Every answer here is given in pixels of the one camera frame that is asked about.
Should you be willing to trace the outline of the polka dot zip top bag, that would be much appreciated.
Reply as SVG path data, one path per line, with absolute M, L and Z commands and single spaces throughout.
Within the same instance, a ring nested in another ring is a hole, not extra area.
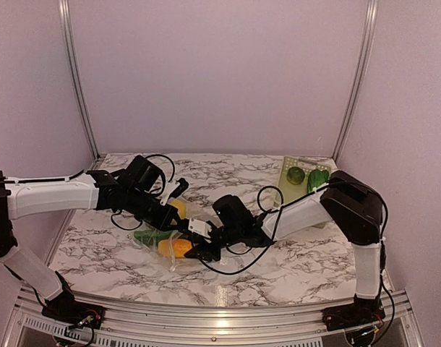
M 186 200 L 184 198 L 178 198 L 178 200 L 183 201 L 187 206 L 187 216 L 186 216 L 187 219 L 194 218 L 194 219 L 203 220 L 203 221 L 211 220 L 216 226 L 218 226 L 220 224 L 220 221 L 217 217 L 209 214 L 206 210 L 203 210 L 201 207 L 195 205 L 193 202 L 189 202 L 188 200 Z M 157 230 L 156 228 L 153 228 L 146 223 L 142 227 L 140 227 L 138 230 L 146 230 L 146 229 Z M 192 239 L 189 235 L 181 234 L 178 231 L 170 231 L 170 232 L 171 232 L 171 236 L 168 239 L 170 239 L 170 240 L 172 240 L 172 239 L 186 239 L 192 243 L 192 246 L 196 245 L 196 243 L 194 241 L 192 241 Z M 143 246 L 140 244 L 139 244 L 139 246 L 142 249 L 144 249 L 148 254 L 150 254 L 153 258 L 155 258 L 160 265 L 166 266 L 170 272 L 174 272 L 177 267 L 180 267 L 180 266 L 184 265 L 185 263 L 192 262 L 192 259 L 187 259 L 187 258 L 176 259 L 174 257 L 164 257 L 158 253 L 158 246 L 147 247 L 147 246 Z

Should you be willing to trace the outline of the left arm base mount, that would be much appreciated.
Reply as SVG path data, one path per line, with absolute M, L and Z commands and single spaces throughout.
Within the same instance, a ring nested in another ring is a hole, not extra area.
M 42 309 L 44 317 L 68 323 L 70 330 L 83 327 L 99 329 L 104 314 L 105 308 L 102 306 L 76 301 L 72 305 L 59 308 L 44 307 Z

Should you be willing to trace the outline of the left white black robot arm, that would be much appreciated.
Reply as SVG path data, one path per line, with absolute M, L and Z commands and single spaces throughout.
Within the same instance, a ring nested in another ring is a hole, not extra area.
M 181 218 L 169 201 L 188 188 L 167 179 L 150 157 L 138 155 L 114 172 L 80 171 L 71 176 L 15 178 L 0 171 L 0 264 L 40 297 L 43 313 L 66 322 L 100 311 L 76 300 L 69 284 L 41 259 L 67 213 L 76 210 L 127 212 L 140 223 L 167 231 Z

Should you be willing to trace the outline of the yellow orange fake corn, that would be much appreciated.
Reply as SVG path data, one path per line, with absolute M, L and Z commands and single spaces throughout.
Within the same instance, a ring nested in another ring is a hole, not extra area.
M 192 243 L 186 239 L 165 239 L 158 243 L 158 253 L 164 257 L 185 258 L 192 249 Z

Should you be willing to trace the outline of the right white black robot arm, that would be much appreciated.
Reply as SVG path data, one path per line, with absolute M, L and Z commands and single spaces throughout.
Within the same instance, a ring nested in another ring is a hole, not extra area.
M 221 258 L 222 249 L 242 243 L 267 250 L 275 241 L 318 224 L 333 223 L 354 252 L 356 289 L 352 303 L 323 311 L 328 330 L 362 325 L 385 318 L 380 295 L 385 285 L 384 232 L 388 208 L 373 188 L 344 171 L 335 171 L 327 182 L 292 202 L 257 215 L 235 195 L 225 195 L 213 204 L 221 225 L 190 220 L 191 249 L 187 258 L 206 265 Z

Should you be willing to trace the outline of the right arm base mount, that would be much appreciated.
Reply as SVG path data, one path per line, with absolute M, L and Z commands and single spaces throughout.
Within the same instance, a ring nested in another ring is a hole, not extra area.
M 329 307 L 322 311 L 322 321 L 328 331 L 366 325 L 383 320 L 385 317 L 382 307 L 358 307 L 355 304 Z

